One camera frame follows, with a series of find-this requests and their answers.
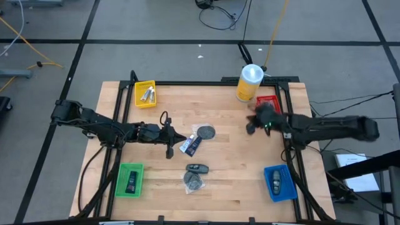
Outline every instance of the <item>concrete floor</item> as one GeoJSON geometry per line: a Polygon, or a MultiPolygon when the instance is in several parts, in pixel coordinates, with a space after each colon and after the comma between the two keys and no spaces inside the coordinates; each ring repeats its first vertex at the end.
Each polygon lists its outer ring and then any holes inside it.
{"type": "MultiPolygon", "coordinates": [[[[66,0],[63,7],[25,9],[23,36],[28,39],[58,39],[61,44],[34,44],[42,53],[65,66],[34,70],[32,79],[17,79],[2,96],[12,98],[14,109],[0,129],[0,224],[13,223],[49,128],[49,117],[59,99],[76,56],[95,0],[66,0]]],[[[269,40],[283,0],[253,0],[246,40],[269,40]]],[[[222,0],[219,6],[239,14],[245,0],[222,0]]],[[[400,41],[397,0],[369,0],[386,41],[400,41]]],[[[236,44],[243,38],[247,7],[235,30],[216,31],[198,21],[199,9],[187,0],[100,0],[88,39],[138,40],[127,44],[86,44],[81,53],[67,98],[95,108],[101,83],[128,79],[134,69],[140,79],[170,81],[219,81],[238,76],[244,61],[236,44]],[[140,40],[222,40],[226,44],[141,44],[140,40]]],[[[21,25],[18,7],[5,4],[4,19],[16,29],[21,25]]],[[[204,13],[215,26],[229,24],[216,11],[204,13]]],[[[14,34],[0,24],[0,49],[14,34]]],[[[275,45],[268,74],[299,76],[306,83],[311,101],[328,101],[390,91],[398,82],[384,48],[361,0],[291,1],[276,37],[287,42],[275,45]],[[348,46],[349,41],[364,42],[348,46]]],[[[262,64],[268,45],[248,45],[253,61],[262,64]]],[[[400,60],[400,47],[391,46],[400,60]]],[[[25,44],[15,44],[0,68],[24,69],[43,61],[25,44]]],[[[0,79],[3,86],[7,79],[0,79]]],[[[314,105],[321,114],[357,101],[314,105]]],[[[362,114],[372,118],[393,117],[390,96],[370,101],[337,116],[362,114]]],[[[378,120],[381,137],[373,143],[351,139],[334,141],[328,149],[346,148],[369,156],[399,149],[395,120],[378,120]]],[[[58,127],[39,177],[24,222],[64,219],[76,188],[87,140],[77,129],[58,127]]],[[[389,190],[388,178],[385,188],[389,190]]],[[[356,206],[335,205],[338,219],[349,223],[377,224],[378,215],[356,206]]]]}

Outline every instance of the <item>white cable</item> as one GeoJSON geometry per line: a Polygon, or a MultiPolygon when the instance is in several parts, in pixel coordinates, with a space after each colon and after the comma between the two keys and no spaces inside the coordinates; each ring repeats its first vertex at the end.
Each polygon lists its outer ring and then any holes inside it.
{"type": "Polygon", "coordinates": [[[14,38],[14,40],[12,40],[11,44],[9,46],[7,46],[7,48],[0,54],[0,57],[3,56],[8,51],[8,49],[15,43],[15,41],[17,41],[17,39],[20,37],[21,33],[24,30],[25,18],[24,18],[23,4],[22,4],[21,0],[18,0],[18,1],[19,1],[19,5],[21,7],[21,17],[22,17],[21,30],[19,31],[19,34],[14,38]]]}

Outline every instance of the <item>wooden tabletop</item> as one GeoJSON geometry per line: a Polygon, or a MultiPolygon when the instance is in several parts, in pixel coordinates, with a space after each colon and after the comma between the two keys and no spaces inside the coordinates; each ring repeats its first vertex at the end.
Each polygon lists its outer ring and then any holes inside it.
{"type": "MultiPolygon", "coordinates": [[[[118,82],[103,83],[97,113],[110,118],[113,116],[118,85],[118,82]]],[[[289,87],[293,111],[310,116],[305,85],[290,83],[289,87]]],[[[179,143],[174,146],[172,159],[165,158],[164,145],[127,143],[121,162],[144,164],[142,194],[137,199],[114,198],[112,219],[157,220],[159,215],[163,215],[166,221],[244,222],[249,217],[255,217],[257,222],[295,222],[293,202],[273,203],[263,175],[265,167],[285,163],[280,157],[282,134],[273,131],[271,137],[267,137],[263,130],[258,129],[252,136],[247,135],[246,116],[252,113],[246,103],[236,99],[235,90],[233,86],[157,86],[157,106],[148,109],[136,108],[132,98],[129,123],[144,121],[158,124],[161,113],[166,110],[178,133],[189,136],[193,124],[210,123],[216,129],[216,137],[203,141],[193,157],[182,153],[179,150],[182,143],[179,143]],[[210,171],[201,175],[205,187],[186,194],[182,178],[186,165],[190,163],[205,164],[210,171]]],[[[260,87],[257,91],[259,96],[273,94],[273,87],[260,87]]],[[[316,142],[311,145],[318,148],[316,142]]],[[[82,168],[98,149],[97,139],[88,141],[82,168]]],[[[86,171],[82,189],[83,206],[99,186],[104,153],[86,171]]],[[[309,148],[302,151],[302,156],[309,190],[327,214],[334,218],[321,155],[309,148]]],[[[77,193],[78,187],[70,215],[78,213],[77,193]]],[[[302,217],[306,218],[304,198],[300,190],[298,193],[302,217]]],[[[105,213],[108,190],[103,198],[102,215],[105,213]]]]}

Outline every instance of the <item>clear plastic bag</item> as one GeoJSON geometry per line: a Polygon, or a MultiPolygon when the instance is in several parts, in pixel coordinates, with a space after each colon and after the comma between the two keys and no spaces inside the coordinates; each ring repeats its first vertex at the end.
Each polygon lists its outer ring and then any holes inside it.
{"type": "Polygon", "coordinates": [[[193,124],[192,132],[195,136],[201,137],[204,140],[213,140],[216,135],[214,126],[209,123],[193,124]]]}
{"type": "Polygon", "coordinates": [[[201,179],[200,175],[194,172],[186,172],[183,177],[183,182],[185,184],[186,194],[190,194],[194,191],[200,190],[206,185],[201,179]]]}

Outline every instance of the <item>yellow container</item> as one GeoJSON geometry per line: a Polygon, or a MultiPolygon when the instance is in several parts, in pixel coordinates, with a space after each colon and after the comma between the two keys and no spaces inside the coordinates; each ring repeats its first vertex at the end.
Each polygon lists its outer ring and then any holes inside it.
{"type": "Polygon", "coordinates": [[[239,84],[237,84],[236,97],[243,102],[250,101],[256,95],[263,78],[264,71],[261,67],[254,64],[243,67],[239,84]]]}
{"type": "Polygon", "coordinates": [[[156,82],[155,81],[142,81],[135,83],[135,106],[139,108],[150,108],[157,105],[157,92],[156,92],[156,82]],[[152,87],[154,89],[154,102],[150,102],[150,96],[146,101],[140,100],[143,94],[152,87]]]}

